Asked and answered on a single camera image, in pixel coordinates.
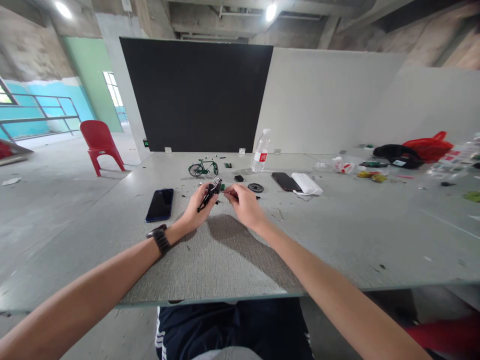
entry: smartphone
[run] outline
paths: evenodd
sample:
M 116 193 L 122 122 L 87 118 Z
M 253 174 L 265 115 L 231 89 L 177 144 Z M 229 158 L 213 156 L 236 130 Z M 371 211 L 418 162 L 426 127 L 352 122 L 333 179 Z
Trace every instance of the smartphone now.
M 153 193 L 150 208 L 146 215 L 145 222 L 167 220 L 172 216 L 172 202 L 174 200 L 173 189 L 157 190 Z
M 272 172 L 271 176 L 275 179 L 278 185 L 280 185 L 280 187 L 285 191 L 293 191 L 293 190 L 299 191 L 299 192 L 302 191 L 302 189 L 297 185 L 295 180 L 293 180 L 285 172 Z

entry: window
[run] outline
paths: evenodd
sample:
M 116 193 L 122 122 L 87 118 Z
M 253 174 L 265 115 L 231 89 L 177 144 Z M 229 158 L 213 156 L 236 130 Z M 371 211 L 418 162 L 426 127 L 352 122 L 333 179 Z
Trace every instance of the window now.
M 0 105 L 18 105 L 12 93 L 5 86 L 2 79 L 0 79 Z
M 110 91 L 110 96 L 111 96 L 111 99 L 113 100 L 113 105 L 115 107 L 122 107 L 124 103 L 122 101 L 122 98 L 120 97 L 119 87 L 117 86 L 117 82 L 115 81 L 114 73 L 104 71 L 103 76 L 105 77 L 108 91 Z

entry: ceiling light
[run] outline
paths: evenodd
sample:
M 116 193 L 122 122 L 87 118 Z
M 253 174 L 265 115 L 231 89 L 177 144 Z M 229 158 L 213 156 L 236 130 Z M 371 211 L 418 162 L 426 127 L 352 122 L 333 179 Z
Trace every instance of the ceiling light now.
M 55 6 L 58 9 L 58 11 L 60 12 L 60 14 L 62 14 L 64 17 L 66 17 L 67 19 L 72 18 L 72 13 L 70 12 L 69 8 L 64 3 L 61 3 L 59 1 L 57 1 L 55 3 Z
M 277 4 L 273 3 L 268 5 L 266 8 L 266 20 L 268 22 L 272 21 L 277 13 Z

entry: hand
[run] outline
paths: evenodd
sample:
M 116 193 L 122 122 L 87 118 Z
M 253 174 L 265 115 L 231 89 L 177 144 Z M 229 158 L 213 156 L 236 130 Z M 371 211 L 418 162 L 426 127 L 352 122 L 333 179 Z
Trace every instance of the hand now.
M 268 223 L 255 193 L 245 185 L 235 183 L 227 187 L 223 194 L 233 206 L 238 220 L 247 228 L 258 232 L 259 226 Z
M 208 201 L 206 207 L 200 212 L 197 211 L 197 209 L 200 207 L 200 204 L 204 200 L 207 189 L 209 188 L 209 184 L 211 184 L 211 182 L 204 183 L 195 191 L 195 193 L 190 198 L 190 202 L 188 203 L 188 207 L 186 208 L 185 213 L 179 220 L 179 222 L 183 224 L 188 233 L 197 229 L 200 225 L 204 223 L 205 220 L 207 220 L 210 211 L 212 210 L 215 202 L 219 198 L 218 194 L 213 195 Z

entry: white wall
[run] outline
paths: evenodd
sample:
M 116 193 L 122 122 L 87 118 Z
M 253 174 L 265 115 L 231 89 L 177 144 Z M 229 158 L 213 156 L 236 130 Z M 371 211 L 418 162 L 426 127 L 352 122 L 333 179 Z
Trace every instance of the white wall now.
M 127 38 L 148 38 L 142 30 L 137 17 L 97 13 L 96 18 L 100 26 L 101 35 L 105 42 L 115 80 L 120 91 L 120 96 L 125 107 L 125 112 L 130 123 L 131 133 L 135 141 L 136 149 L 140 160 L 143 161 L 150 156 L 150 150 L 144 147 L 143 139 L 146 138 L 142 118 L 140 117 L 139 106 L 135 98 L 134 88 L 130 81 L 130 74 L 125 62 L 120 37 Z
M 337 154 L 358 144 L 405 56 L 274 48 L 255 144 L 270 128 L 270 151 Z
M 480 71 L 404 67 L 385 92 L 358 143 L 403 144 L 446 131 L 461 144 L 480 132 Z

